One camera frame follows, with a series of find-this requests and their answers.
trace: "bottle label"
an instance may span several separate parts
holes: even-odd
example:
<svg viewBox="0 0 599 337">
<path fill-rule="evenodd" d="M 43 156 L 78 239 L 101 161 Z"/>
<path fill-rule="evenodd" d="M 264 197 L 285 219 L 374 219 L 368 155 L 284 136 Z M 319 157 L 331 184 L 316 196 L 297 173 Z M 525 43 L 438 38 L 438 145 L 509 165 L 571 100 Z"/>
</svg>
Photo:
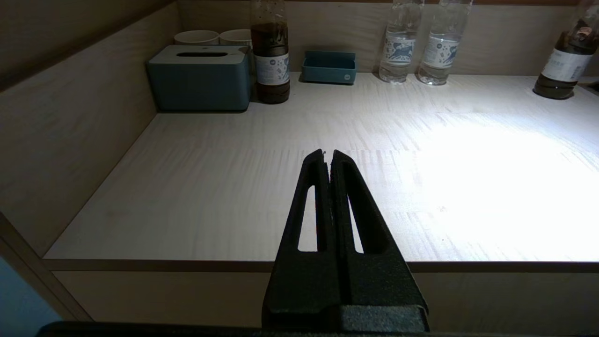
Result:
<svg viewBox="0 0 599 337">
<path fill-rule="evenodd" d="M 397 66 L 409 65 L 412 61 L 415 42 L 416 40 L 387 36 L 383 48 L 385 62 Z"/>
<path fill-rule="evenodd" d="M 428 37 L 423 62 L 434 68 L 449 68 L 458 52 L 459 41 Z"/>
<path fill-rule="evenodd" d="M 570 54 L 554 48 L 541 74 L 556 81 L 576 82 L 591 57 L 592 55 Z"/>
<path fill-rule="evenodd" d="M 262 85 L 282 85 L 289 82 L 289 53 L 273 58 L 254 55 L 256 76 Z"/>
</svg>

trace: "brown bottle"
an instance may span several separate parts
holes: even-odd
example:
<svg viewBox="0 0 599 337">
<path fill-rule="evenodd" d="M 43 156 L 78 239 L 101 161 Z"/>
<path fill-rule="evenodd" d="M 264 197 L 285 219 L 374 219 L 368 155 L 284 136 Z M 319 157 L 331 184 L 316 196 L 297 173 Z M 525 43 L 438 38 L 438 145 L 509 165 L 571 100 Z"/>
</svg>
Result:
<svg viewBox="0 0 599 337">
<path fill-rule="evenodd" d="M 288 29 L 283 0 L 252 0 L 252 45 L 258 99 L 278 104 L 289 99 Z"/>
<path fill-rule="evenodd" d="M 582 7 L 579 8 L 583 8 L 585 12 L 579 16 L 582 18 L 576 20 L 571 30 L 564 31 L 559 36 L 553 53 L 534 85 L 533 91 L 537 95 L 554 100 L 564 100 L 574 95 L 574 86 L 599 44 L 599 7 L 588 7 L 589 2 L 599 4 L 599 0 L 580 2 Z"/>
</svg>

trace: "blue wall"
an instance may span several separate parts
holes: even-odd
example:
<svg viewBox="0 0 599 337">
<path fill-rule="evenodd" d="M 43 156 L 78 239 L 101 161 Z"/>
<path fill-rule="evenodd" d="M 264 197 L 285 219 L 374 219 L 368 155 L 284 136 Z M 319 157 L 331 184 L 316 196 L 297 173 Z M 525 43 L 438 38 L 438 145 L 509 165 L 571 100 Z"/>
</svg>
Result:
<svg viewBox="0 0 599 337">
<path fill-rule="evenodd" d="M 35 336 L 60 316 L 0 257 L 0 336 Z"/>
</svg>

